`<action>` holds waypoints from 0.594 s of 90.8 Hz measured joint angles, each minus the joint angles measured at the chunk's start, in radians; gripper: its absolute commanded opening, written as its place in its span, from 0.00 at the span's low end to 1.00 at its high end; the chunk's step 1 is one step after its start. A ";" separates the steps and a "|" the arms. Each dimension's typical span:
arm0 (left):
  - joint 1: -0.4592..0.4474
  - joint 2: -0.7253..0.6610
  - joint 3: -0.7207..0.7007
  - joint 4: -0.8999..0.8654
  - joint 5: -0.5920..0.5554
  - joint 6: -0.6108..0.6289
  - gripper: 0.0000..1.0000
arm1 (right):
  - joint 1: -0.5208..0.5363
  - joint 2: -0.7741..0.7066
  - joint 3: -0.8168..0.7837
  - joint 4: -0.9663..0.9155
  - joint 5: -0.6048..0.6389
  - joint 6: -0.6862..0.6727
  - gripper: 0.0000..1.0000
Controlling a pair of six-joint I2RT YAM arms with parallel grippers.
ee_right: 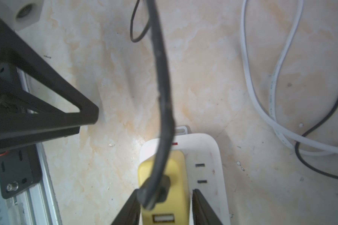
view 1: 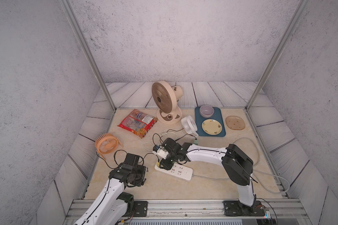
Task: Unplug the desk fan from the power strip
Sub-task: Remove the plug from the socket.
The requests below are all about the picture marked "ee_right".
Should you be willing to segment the yellow plug adapter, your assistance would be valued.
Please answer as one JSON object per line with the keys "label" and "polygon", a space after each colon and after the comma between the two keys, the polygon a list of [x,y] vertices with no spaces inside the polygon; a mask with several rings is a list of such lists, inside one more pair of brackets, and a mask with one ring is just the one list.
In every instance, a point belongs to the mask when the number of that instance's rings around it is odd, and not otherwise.
{"label": "yellow plug adapter", "polygon": [[188,225],[190,191],[184,154],[175,150],[170,153],[164,175],[170,179],[167,198],[157,203],[151,211],[141,208],[144,225]]}

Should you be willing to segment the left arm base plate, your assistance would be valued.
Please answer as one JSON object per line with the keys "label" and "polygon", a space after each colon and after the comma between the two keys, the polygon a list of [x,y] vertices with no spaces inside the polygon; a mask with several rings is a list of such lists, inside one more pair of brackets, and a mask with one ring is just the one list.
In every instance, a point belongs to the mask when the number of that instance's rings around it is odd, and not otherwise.
{"label": "left arm base plate", "polygon": [[17,148],[0,156],[0,191],[4,199],[24,192],[41,180],[36,145]]}

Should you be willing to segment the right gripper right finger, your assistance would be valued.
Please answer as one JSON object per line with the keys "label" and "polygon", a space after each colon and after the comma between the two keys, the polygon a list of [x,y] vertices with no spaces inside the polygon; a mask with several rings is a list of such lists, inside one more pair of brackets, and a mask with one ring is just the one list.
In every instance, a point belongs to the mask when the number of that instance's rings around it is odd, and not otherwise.
{"label": "right gripper right finger", "polygon": [[222,222],[199,189],[193,190],[192,212],[194,225],[222,225]]}

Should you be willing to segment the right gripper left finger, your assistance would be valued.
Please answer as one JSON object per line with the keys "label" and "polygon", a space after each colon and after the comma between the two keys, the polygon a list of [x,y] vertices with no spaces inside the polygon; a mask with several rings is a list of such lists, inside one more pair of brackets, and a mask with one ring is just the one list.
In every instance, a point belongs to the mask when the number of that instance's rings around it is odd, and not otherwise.
{"label": "right gripper left finger", "polygon": [[140,203],[137,200],[138,189],[135,189],[111,225],[138,225],[140,221]]}

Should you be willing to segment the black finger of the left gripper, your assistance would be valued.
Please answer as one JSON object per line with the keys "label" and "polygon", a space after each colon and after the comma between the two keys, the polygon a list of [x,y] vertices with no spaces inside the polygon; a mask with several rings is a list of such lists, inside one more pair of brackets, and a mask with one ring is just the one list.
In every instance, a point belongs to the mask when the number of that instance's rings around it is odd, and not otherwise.
{"label": "black finger of the left gripper", "polygon": [[0,68],[8,63],[60,95],[79,111],[65,113],[0,78],[0,153],[75,135],[95,124],[99,108],[31,49],[0,19]]}

